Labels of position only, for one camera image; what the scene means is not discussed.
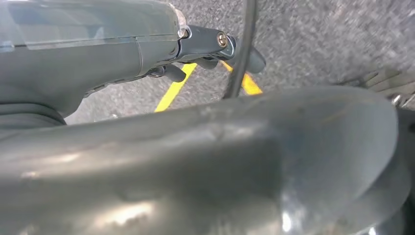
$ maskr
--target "screw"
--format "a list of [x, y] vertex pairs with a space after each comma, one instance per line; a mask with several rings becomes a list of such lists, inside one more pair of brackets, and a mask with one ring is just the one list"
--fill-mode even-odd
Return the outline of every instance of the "screw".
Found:
[[217, 39], [220, 47], [226, 47], [228, 45], [228, 37], [224, 32], [219, 32]]
[[189, 37], [189, 32], [186, 29], [182, 29], [182, 33], [183, 33], [182, 39], [185, 39], [185, 38]]

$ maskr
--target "dark gray plastic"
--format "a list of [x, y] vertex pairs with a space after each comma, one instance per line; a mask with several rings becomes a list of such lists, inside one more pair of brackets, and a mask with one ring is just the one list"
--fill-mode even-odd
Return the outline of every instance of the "dark gray plastic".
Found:
[[0, 228], [7, 235], [315, 234], [373, 185], [388, 185], [379, 179], [396, 138], [387, 100], [344, 87], [4, 131]]
[[175, 9], [157, 0], [0, 1], [0, 45], [46, 49], [104, 45], [107, 39], [177, 41], [179, 30]]
[[65, 118], [85, 95], [170, 63], [181, 23], [154, 0], [1, 0], [1, 103]]

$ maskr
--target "brake cable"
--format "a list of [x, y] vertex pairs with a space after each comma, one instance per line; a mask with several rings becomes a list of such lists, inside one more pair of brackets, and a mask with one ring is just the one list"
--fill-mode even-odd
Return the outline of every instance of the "brake cable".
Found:
[[252, 41], [255, 35], [257, 8], [257, 0], [245, 0], [244, 31], [241, 45], [238, 47], [239, 53], [237, 53], [237, 55], [239, 54], [239, 56], [233, 71], [229, 75], [228, 85], [222, 99], [235, 98], [239, 96], [242, 81], [249, 62]]

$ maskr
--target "asphalt pavement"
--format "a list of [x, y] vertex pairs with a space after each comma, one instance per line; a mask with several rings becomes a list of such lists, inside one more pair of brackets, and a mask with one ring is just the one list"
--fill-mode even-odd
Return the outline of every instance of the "asphalt pavement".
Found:
[[[169, 0], [188, 24], [242, 33], [243, 0]], [[260, 0], [256, 48], [267, 68], [253, 76], [264, 92], [328, 85], [390, 66], [414, 70], [415, 1]], [[218, 101], [228, 76], [198, 67], [171, 109]], [[85, 99], [69, 124], [153, 112], [167, 78], [109, 86]]]

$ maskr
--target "yellow road marking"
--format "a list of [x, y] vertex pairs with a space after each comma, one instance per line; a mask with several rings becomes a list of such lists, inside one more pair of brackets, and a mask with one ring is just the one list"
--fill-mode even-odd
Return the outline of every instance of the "yellow road marking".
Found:
[[[223, 61], [221, 62], [229, 72], [232, 72], [233, 69], [231, 66], [229, 66], [227, 63]], [[249, 76], [249, 74], [247, 73], [245, 74], [244, 80], [242, 81], [242, 88], [248, 95], [262, 94], [261, 88], [259, 88], [259, 86], [252, 79], [252, 77]]]
[[197, 64], [186, 64], [183, 66], [182, 71], [186, 73], [186, 78], [182, 82], [173, 82], [171, 84], [170, 88], [157, 105], [155, 112], [162, 112], [170, 106], [196, 67]]

